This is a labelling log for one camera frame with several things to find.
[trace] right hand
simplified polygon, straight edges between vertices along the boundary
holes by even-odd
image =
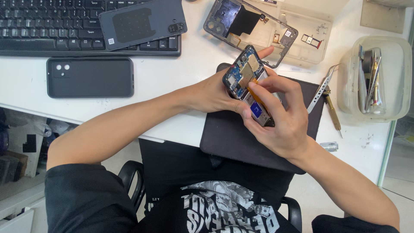
[[[312,138],[308,130],[308,111],[303,102],[299,83],[278,76],[273,70],[266,69],[269,77],[258,84],[249,83],[249,88],[264,102],[272,115],[275,127],[262,127],[252,117],[251,112],[243,112],[244,125],[257,140],[275,154],[291,159],[300,159],[308,150]],[[287,109],[271,93],[282,92],[286,95]]]

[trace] finger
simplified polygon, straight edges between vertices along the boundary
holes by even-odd
[[[251,118],[251,110],[245,102],[241,100],[231,99],[226,103],[226,105],[226,110],[239,113],[243,119]]]
[[[276,74],[276,72],[275,72],[274,70],[270,69],[269,67],[265,67],[265,70],[267,71],[267,74],[268,74],[269,76],[278,76],[278,75]]]
[[[261,80],[258,84],[270,92],[285,93],[289,106],[288,112],[293,111],[293,113],[299,113],[306,109],[303,102],[302,89],[298,82],[281,76],[271,76]]]
[[[268,92],[264,87],[257,85],[253,82],[249,83],[249,88],[256,94],[260,100],[265,104],[267,110],[270,112],[273,119],[283,119],[286,117],[286,111],[282,105],[282,103],[274,97],[270,92]]]
[[[259,137],[266,131],[262,126],[257,123],[252,116],[248,119],[243,118],[244,126],[259,140]]]
[[[265,49],[262,49],[262,50],[258,51],[259,58],[263,59],[263,58],[269,56],[270,54],[273,53],[273,50],[274,50],[274,47],[270,46],[270,47],[267,47]]]

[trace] plastic container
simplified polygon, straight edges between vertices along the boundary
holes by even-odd
[[[380,71],[384,81],[386,113],[363,114],[358,106],[359,45],[364,50],[381,49]],[[412,51],[410,44],[398,37],[364,36],[341,59],[338,72],[338,105],[360,121],[389,122],[405,116],[410,107],[412,87]]]

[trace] chair armrest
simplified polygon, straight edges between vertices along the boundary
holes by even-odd
[[[134,179],[135,173],[137,173],[137,186],[135,187],[134,194],[132,195],[131,201],[134,205],[135,212],[138,211],[140,207],[142,198],[145,194],[145,185],[144,185],[144,165],[137,161],[127,161],[121,168],[118,176],[122,179],[125,190],[128,193],[132,180]]]
[[[282,197],[282,204],[287,204],[288,208],[288,221],[296,228],[299,232],[302,232],[302,212],[299,203],[290,197]]]

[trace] shift key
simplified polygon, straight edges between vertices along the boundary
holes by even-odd
[[[100,29],[82,29],[79,30],[80,38],[102,38],[102,30]]]
[[[83,21],[83,28],[101,28],[101,23],[98,19],[87,19]]]

